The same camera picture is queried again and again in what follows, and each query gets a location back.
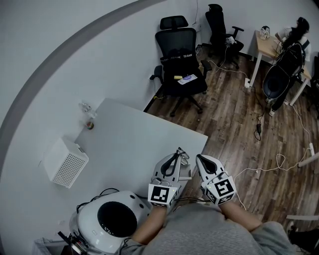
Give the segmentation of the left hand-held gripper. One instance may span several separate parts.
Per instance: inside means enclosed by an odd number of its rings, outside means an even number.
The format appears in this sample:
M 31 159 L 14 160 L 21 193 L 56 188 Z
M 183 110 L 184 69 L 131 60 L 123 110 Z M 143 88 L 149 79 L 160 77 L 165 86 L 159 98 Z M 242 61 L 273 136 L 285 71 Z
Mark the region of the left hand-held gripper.
M 170 208 L 179 196 L 181 156 L 172 153 L 159 161 L 148 186 L 148 202 L 154 207 Z

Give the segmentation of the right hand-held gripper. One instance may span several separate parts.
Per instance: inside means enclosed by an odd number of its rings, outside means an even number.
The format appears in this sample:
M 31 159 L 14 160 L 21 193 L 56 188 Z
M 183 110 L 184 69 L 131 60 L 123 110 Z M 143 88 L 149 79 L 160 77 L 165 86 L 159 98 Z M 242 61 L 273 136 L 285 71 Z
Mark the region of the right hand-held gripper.
M 224 170 L 221 161 L 205 154 L 196 156 L 196 165 L 203 180 L 201 187 L 203 194 L 214 205 L 221 205 L 233 199 L 237 194 L 232 176 Z

